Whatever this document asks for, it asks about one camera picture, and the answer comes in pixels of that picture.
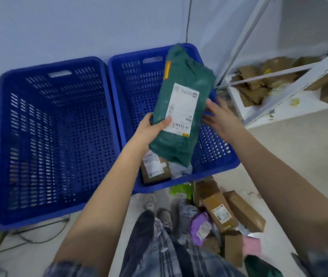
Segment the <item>crate handle hole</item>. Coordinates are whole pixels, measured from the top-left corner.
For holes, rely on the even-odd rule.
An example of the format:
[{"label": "crate handle hole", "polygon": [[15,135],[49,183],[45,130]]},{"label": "crate handle hole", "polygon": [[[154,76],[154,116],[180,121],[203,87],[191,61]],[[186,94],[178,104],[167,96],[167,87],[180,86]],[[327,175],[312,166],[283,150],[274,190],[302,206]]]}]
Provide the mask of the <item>crate handle hole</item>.
[{"label": "crate handle hole", "polygon": [[156,57],[145,58],[144,60],[142,60],[142,63],[143,64],[153,63],[153,62],[158,62],[158,61],[162,61],[162,60],[163,60],[162,56],[156,56]]},{"label": "crate handle hole", "polygon": [[49,73],[49,77],[52,78],[57,78],[57,77],[62,77],[62,76],[68,76],[71,75],[72,72],[69,70],[63,70],[63,71],[58,71],[58,72],[53,72],[53,73]]}]

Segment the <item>green plastic mailer bag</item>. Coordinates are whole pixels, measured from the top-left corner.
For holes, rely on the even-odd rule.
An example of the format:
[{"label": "green plastic mailer bag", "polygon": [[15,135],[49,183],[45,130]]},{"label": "green plastic mailer bag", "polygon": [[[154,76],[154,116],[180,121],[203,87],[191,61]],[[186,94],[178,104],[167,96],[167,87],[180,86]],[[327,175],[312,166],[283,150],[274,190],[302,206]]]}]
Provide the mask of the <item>green plastic mailer bag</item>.
[{"label": "green plastic mailer bag", "polygon": [[167,161],[189,166],[214,81],[213,71],[189,57],[180,44],[169,50],[152,123],[157,124],[167,116],[172,117],[172,123],[150,144],[154,153]]}]

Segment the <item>orange sticker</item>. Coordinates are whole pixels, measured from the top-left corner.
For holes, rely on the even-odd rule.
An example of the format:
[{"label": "orange sticker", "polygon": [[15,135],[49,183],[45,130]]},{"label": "orange sticker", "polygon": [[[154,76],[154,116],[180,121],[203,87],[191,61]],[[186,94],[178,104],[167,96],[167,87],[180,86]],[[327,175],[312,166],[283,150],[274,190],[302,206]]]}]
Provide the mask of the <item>orange sticker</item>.
[{"label": "orange sticker", "polygon": [[164,78],[163,78],[163,80],[166,80],[169,77],[170,65],[171,65],[171,62],[170,61],[167,61],[165,63]]}]

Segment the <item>white tiled floor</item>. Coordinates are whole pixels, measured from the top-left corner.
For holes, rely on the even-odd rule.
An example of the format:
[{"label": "white tiled floor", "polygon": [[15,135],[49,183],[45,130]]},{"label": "white tiled floor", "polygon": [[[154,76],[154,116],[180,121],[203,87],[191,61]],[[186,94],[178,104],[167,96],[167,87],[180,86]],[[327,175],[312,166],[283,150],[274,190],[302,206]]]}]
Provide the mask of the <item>white tiled floor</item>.
[{"label": "white tiled floor", "polygon": [[[328,197],[328,110],[282,121],[250,130],[253,135],[270,151],[298,171],[312,185]],[[291,259],[293,250],[283,230],[269,211],[265,202],[251,182],[244,167],[214,176],[225,190],[239,192],[267,220],[266,229],[260,234],[263,256],[266,261],[282,271],[284,276],[303,276]],[[142,212],[142,195],[131,198],[122,235],[114,257],[109,276],[118,276],[130,232]],[[167,191],[157,192],[158,206],[169,207],[171,196]],[[73,223],[78,214],[71,215]],[[69,223],[64,232],[54,240],[44,244],[25,245],[14,250],[0,253],[0,267],[9,271],[9,277],[41,276],[43,270],[53,259],[57,248],[72,226]],[[34,230],[27,237],[41,241],[59,232],[60,224]],[[21,242],[17,237],[8,237],[1,248]]]}]

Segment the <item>blue plastic crate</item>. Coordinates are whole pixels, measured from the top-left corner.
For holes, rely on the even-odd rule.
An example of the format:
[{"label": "blue plastic crate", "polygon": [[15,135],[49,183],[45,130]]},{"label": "blue plastic crate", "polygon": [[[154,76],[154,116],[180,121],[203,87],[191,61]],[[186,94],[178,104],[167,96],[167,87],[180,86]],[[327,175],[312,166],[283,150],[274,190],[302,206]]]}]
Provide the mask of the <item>blue plastic crate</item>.
[{"label": "blue plastic crate", "polygon": [[[182,46],[191,58],[202,63],[195,46],[187,43]],[[122,146],[133,136],[145,114],[154,110],[162,85],[165,59],[171,47],[115,55],[109,60],[109,76]],[[202,125],[191,163],[192,175],[150,186],[143,184],[139,173],[133,190],[148,193],[203,178],[233,169],[240,164],[240,160],[230,145],[211,128]]]},{"label": "blue plastic crate", "polygon": [[0,228],[79,211],[120,152],[96,57],[0,77]]}]

